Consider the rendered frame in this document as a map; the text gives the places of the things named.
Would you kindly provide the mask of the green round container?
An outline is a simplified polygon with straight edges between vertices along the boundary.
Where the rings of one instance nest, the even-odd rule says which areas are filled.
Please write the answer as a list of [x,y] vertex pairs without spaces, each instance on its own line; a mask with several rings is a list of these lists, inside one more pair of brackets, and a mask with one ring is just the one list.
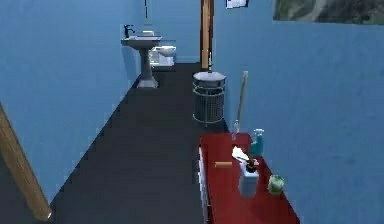
[[279,175],[271,175],[268,182],[268,191],[271,195],[280,195],[285,185],[284,179]]

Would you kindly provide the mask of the clear small bottle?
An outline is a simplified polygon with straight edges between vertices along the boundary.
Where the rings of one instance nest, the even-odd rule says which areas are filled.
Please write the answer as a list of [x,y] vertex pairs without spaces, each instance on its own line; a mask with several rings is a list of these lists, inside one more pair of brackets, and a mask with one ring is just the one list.
[[239,120],[235,120],[233,124],[233,130],[232,130],[232,140],[236,140],[237,134],[240,132],[240,122]]

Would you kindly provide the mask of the white toilet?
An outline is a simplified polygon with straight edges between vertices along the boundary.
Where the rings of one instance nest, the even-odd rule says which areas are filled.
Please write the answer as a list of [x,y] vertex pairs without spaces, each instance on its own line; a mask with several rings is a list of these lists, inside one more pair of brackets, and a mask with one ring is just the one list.
[[174,42],[161,42],[149,51],[149,60],[152,66],[173,66],[176,59],[176,44]]

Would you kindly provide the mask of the teal spray bottle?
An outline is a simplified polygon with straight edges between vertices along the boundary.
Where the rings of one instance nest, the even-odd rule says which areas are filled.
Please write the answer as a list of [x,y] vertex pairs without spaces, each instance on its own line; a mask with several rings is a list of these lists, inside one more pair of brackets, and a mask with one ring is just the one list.
[[264,139],[263,139],[263,129],[255,129],[251,135],[251,145],[250,145],[250,155],[251,156],[260,156],[263,152]]

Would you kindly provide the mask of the white tissue box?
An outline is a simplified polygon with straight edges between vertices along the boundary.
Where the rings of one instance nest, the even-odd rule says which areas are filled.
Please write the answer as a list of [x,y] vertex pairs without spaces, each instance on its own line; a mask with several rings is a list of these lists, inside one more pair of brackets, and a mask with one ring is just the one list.
[[239,162],[240,176],[238,189],[243,197],[253,197],[256,194],[259,174],[256,159],[252,159],[237,146],[232,149],[232,157]]

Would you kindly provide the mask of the red top cabinet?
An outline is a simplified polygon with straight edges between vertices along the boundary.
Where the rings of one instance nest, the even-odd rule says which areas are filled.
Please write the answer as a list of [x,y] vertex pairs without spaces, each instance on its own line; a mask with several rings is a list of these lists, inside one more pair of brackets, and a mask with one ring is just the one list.
[[[286,196],[269,193],[268,182],[272,173],[262,156],[255,157],[259,162],[256,194],[253,197],[240,195],[240,166],[231,156],[232,148],[239,146],[247,152],[251,142],[246,133],[239,133],[236,140],[232,140],[230,133],[200,137],[201,170],[205,172],[209,200],[208,224],[300,224]],[[232,162],[232,166],[215,168],[215,162]]]

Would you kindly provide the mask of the grey pedestal sink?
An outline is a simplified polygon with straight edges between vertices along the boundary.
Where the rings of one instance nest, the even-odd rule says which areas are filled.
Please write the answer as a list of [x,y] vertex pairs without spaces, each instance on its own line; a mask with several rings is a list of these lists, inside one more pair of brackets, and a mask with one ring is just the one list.
[[137,50],[141,58],[141,74],[138,88],[157,88],[158,82],[152,75],[149,61],[149,51],[158,46],[162,40],[161,36],[130,36],[121,40],[123,46]]

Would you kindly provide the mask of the wooden door frame post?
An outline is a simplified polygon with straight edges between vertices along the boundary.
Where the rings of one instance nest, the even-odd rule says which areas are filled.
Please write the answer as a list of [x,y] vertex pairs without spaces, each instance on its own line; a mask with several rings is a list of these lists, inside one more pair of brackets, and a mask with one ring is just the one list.
[[214,0],[201,0],[200,64],[207,70],[210,64],[213,36]]

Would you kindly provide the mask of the small white wall picture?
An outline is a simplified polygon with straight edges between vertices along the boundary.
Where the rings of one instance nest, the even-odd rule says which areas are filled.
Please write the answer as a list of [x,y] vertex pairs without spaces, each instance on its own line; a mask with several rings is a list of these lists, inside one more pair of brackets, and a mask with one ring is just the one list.
[[234,9],[240,7],[247,7],[249,0],[226,0],[226,8]]

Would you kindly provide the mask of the green framed wall picture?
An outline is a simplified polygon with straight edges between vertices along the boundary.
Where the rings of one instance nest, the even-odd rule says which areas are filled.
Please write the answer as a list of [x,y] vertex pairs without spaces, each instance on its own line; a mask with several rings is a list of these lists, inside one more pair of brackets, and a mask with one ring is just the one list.
[[384,26],[384,0],[275,0],[273,19]]

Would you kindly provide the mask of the wooden door frame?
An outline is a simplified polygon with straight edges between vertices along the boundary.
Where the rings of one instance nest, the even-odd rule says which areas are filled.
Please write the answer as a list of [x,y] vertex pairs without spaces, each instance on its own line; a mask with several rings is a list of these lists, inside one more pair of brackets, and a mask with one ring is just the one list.
[[0,154],[35,219],[48,221],[52,210],[1,103]]

